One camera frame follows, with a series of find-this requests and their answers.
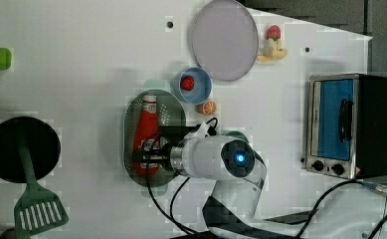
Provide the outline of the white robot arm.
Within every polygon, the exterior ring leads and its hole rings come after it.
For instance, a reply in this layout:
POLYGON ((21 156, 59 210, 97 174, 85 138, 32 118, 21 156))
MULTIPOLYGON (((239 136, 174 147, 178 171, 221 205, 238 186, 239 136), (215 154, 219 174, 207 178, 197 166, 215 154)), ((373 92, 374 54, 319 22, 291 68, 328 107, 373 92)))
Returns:
POLYGON ((364 220, 377 214, 375 209, 345 213, 331 219, 326 228, 315 224, 319 197, 311 210, 286 216, 257 219, 257 205, 262 194, 267 167, 248 142, 228 134, 219 135, 205 125, 160 126, 134 135, 132 161, 142 165, 139 174, 151 185, 151 165, 157 164, 173 175, 206 178, 215 182, 213 192, 202 208, 210 233, 222 239, 323 239, 350 231, 361 216, 364 220))

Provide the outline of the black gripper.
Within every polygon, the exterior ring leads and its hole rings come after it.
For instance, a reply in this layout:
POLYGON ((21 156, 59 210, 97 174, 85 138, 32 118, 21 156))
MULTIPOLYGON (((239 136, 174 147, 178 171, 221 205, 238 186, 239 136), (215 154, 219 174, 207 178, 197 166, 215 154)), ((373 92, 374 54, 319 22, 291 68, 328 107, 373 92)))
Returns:
POLYGON ((151 149, 148 153, 135 151, 132 154, 132 159, 140 163, 159 163, 167 171, 172 170, 170 162, 171 150, 177 146, 190 131, 193 126, 160 126, 158 128, 158 138, 165 139, 163 145, 160 145, 159 140, 148 139, 141 142, 141 148, 157 148, 151 149))

